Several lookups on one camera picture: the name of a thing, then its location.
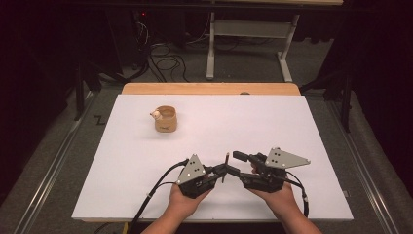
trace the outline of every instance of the human hand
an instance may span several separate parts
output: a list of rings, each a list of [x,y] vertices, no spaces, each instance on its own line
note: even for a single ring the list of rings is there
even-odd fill
[[[179,186],[174,184],[170,189],[169,203],[165,213],[173,214],[182,221],[192,215],[200,205],[201,201],[209,194],[211,190],[201,194],[195,199],[186,197],[182,194]]]
[[[251,164],[251,166],[252,172],[256,174],[256,167],[253,164]],[[301,211],[295,201],[291,184],[288,182],[283,184],[281,190],[273,193],[258,191],[255,189],[248,190],[262,198],[278,219],[285,219],[289,218],[291,215],[301,214]]]

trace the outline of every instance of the wooden table edge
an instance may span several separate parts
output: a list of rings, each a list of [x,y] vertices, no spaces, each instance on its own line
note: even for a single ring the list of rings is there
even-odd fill
[[[301,96],[293,83],[128,83],[122,95],[281,95]]]

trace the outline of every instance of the metal rail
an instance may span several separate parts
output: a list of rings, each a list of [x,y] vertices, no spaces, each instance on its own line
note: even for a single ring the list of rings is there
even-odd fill
[[[367,167],[365,166],[362,157],[356,148],[352,136],[347,133],[344,127],[341,125],[340,110],[338,109],[338,106],[333,101],[327,101],[326,103],[328,109],[335,116],[334,119],[337,123],[337,126],[340,128],[340,131],[342,132],[344,139],[350,148],[353,156],[353,162],[355,163],[355,166],[357,168],[358,177],[360,178],[361,184],[364,187],[367,197],[370,200],[371,206],[376,213],[384,232],[388,234],[398,234],[398,229],[388,210],[386,202],[383,199],[379,189],[377,188],[373,178],[371,177],[370,172],[367,170]]]
[[[67,149],[70,147],[73,138],[76,136],[76,133],[79,130],[79,126],[82,123],[88,109],[91,107],[93,100],[96,95],[92,92],[89,92],[86,97],[86,109],[83,112],[79,120],[75,121],[72,127],[69,130],[69,133],[66,135],[63,143],[60,146],[60,149],[57,152],[57,155],[54,161],[51,163],[46,175],[44,176],[42,182],[36,190],[33,198],[31,199],[30,204],[28,205],[24,215],[22,216],[17,228],[15,229],[15,234],[28,233],[34,221],[36,220],[37,215],[40,213],[50,191],[55,184],[55,181],[58,177],[60,169],[62,168],[64,161],[67,158]]]

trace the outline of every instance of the white table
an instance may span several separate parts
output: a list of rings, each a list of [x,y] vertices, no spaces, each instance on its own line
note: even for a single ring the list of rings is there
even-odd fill
[[[199,90],[203,85],[189,86]],[[219,90],[232,85],[206,84],[214,86]],[[265,89],[274,85],[258,86]],[[248,84],[241,87],[248,91]],[[165,104],[177,111],[178,128],[171,134],[156,132],[149,115]],[[227,152],[267,154],[273,146],[312,161],[308,166],[288,170],[306,188],[309,218],[353,219],[308,104],[304,97],[295,95],[119,95],[72,217],[83,221],[131,221],[159,177],[192,154],[198,154],[206,166],[215,166],[224,162]],[[229,164],[242,172],[250,171],[249,163],[232,158]],[[179,172],[172,171],[165,181],[176,181]],[[169,189],[170,185],[158,189],[142,214],[143,219],[153,220],[162,213]],[[299,188],[294,188],[294,195],[302,208]],[[261,199],[245,190],[236,177],[227,175],[225,183],[218,180],[187,221],[274,219]]]

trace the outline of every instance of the wooden cup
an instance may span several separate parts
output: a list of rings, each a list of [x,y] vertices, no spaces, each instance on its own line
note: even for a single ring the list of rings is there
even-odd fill
[[[161,113],[161,118],[155,120],[155,129],[160,133],[172,133],[176,130],[177,119],[175,108],[162,105],[157,108]]]

